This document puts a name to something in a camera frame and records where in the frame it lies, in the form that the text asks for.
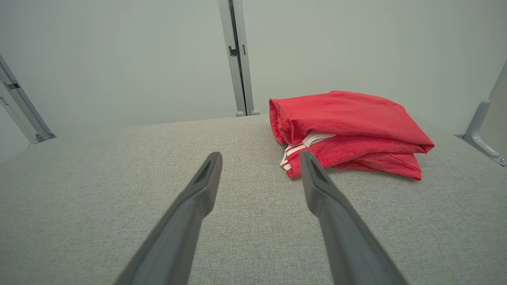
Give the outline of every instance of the gray fabric surface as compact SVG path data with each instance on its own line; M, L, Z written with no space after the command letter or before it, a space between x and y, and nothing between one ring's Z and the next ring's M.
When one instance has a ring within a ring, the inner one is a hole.
M507 172L418 122L420 182L330 169L411 284L507 283ZM266 115L52 139L0 165L0 284L111 284L205 157L223 155L189 284L330 284L317 218Z

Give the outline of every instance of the gray wall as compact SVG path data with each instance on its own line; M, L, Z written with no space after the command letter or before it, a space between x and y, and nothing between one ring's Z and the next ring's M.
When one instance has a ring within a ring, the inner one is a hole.
M216 1L3 0L0 54L51 130L233 117Z
M7 111L0 106L0 163L22 152L29 144Z
M243 0L253 99L346 90L464 134L507 57L505 0Z

